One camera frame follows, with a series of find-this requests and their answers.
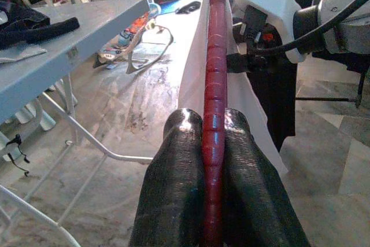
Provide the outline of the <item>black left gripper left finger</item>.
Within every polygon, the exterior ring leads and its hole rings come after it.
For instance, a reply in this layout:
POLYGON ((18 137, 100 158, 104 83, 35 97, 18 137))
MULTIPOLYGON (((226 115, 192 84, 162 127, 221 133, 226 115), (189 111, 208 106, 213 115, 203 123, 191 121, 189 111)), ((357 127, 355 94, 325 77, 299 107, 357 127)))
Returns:
POLYGON ((168 117, 149 164, 129 247, 198 247, 204 218, 202 118, 188 108, 168 117))

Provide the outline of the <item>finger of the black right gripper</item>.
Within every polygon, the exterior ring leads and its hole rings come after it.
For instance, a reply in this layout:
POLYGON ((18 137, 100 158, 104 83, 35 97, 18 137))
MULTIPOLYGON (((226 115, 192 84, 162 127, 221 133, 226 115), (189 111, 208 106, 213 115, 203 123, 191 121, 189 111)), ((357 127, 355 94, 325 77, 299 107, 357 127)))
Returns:
POLYGON ((264 57, 239 53, 227 55, 228 73, 263 71, 267 69, 267 67, 268 62, 264 57))

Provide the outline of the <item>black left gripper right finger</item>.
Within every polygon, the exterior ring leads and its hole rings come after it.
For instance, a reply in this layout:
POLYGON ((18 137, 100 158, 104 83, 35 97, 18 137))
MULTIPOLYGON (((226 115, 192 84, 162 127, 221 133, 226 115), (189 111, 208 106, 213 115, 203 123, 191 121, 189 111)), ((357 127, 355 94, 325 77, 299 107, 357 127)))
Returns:
POLYGON ((281 178, 246 117, 225 111, 223 240, 228 247, 311 247, 281 178))

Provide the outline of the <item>red plastic hanger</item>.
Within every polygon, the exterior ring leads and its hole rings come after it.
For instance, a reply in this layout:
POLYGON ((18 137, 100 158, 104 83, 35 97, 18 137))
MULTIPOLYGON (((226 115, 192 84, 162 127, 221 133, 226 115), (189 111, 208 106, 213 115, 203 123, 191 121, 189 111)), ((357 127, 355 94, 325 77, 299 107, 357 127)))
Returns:
POLYGON ((202 159, 205 174, 203 236, 200 247, 223 247, 222 168, 227 104, 226 0, 209 0, 203 109, 202 159))

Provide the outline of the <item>white garment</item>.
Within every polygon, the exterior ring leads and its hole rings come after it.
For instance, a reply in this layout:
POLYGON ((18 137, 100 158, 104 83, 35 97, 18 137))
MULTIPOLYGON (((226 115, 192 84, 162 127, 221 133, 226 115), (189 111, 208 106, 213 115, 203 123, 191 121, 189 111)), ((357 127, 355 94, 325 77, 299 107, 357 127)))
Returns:
MULTIPOLYGON (((184 68, 178 99, 179 108, 192 109, 200 116, 204 113, 209 15, 209 0, 202 0, 199 20, 184 68)), ((227 75, 227 90, 228 107, 243 113, 257 146, 273 164, 279 175, 284 176, 288 173, 288 169, 273 143, 268 131, 268 118, 247 75, 245 73, 229 73, 227 75)))

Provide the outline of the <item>black slipper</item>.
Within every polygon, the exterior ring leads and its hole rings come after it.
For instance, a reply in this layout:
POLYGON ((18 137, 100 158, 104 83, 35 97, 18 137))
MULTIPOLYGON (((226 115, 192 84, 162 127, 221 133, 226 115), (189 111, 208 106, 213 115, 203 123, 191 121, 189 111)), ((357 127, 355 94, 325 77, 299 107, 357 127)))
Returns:
POLYGON ((175 10, 176 14, 189 14, 198 10, 201 7, 200 1, 193 1, 175 10))

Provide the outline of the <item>blue floor mat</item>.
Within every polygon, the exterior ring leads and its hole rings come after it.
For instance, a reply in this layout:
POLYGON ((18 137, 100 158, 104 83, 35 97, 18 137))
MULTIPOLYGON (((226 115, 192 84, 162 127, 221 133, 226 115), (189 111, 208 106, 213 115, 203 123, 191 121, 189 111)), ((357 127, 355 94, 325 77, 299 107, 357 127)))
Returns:
POLYGON ((163 2, 160 4, 161 7, 161 13, 160 15, 174 13, 176 10, 194 2, 201 0, 175 0, 175 1, 169 1, 169 2, 163 2))

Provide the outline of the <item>colourful baby bouncer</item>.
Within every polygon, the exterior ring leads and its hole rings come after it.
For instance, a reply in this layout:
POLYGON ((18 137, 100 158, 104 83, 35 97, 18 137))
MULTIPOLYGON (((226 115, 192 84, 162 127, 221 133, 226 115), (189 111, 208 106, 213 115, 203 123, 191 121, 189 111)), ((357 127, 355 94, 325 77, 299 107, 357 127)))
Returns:
POLYGON ((144 60, 143 64, 135 66, 135 60, 132 59, 134 49, 140 44, 142 36, 145 31, 153 30, 158 28, 159 33, 168 31, 167 27, 156 24, 156 17, 161 13, 160 5, 156 3, 149 4, 149 11, 143 16, 137 18, 129 27, 121 31, 116 37, 106 43, 98 52, 97 57, 93 63, 93 68, 98 68, 103 65, 109 67, 114 64, 119 58, 124 55, 128 57, 128 67, 126 70, 127 74, 141 71, 147 67, 150 67, 165 54, 167 48, 173 43, 173 35, 169 33, 169 42, 167 43, 164 50, 154 60, 144 60))

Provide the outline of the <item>black metal drying rack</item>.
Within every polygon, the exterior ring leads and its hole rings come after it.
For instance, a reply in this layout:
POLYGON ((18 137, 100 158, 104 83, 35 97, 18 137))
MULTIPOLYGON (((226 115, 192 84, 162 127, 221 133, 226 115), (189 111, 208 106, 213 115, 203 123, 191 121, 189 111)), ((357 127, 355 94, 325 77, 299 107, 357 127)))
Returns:
POLYGON ((362 102, 362 92, 364 89, 365 78, 367 73, 363 72, 360 75, 360 81, 357 87, 357 95, 355 98, 333 98, 333 97, 296 97, 296 101, 321 101, 321 102, 349 102, 354 103, 356 108, 359 108, 362 102))

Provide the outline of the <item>grey folding table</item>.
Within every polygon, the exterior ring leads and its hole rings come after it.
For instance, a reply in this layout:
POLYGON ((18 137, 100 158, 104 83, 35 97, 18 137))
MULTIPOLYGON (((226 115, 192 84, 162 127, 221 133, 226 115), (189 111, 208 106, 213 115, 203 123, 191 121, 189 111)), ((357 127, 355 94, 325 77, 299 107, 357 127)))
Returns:
POLYGON ((46 40, 44 54, 0 66, 0 123, 27 103, 45 103, 71 129, 72 139, 54 164, 24 197, 0 184, 0 247, 10 240, 19 220, 30 217, 48 227, 70 247, 80 247, 63 222, 108 159, 146 164, 148 157, 125 156, 107 149, 77 120, 70 74, 119 31, 148 10, 147 0, 109 0, 40 11, 53 21, 75 17, 79 28, 46 40))

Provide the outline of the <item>dark clothing pile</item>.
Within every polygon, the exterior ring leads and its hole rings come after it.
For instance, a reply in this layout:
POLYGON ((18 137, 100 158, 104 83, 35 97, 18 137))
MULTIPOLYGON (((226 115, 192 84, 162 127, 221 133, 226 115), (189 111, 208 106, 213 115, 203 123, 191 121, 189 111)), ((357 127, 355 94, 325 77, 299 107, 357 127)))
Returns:
POLYGON ((8 17, 0 24, 0 49, 20 42, 37 43, 72 32, 80 27, 72 17, 59 23, 50 23, 50 18, 26 6, 0 1, 0 12, 8 17))

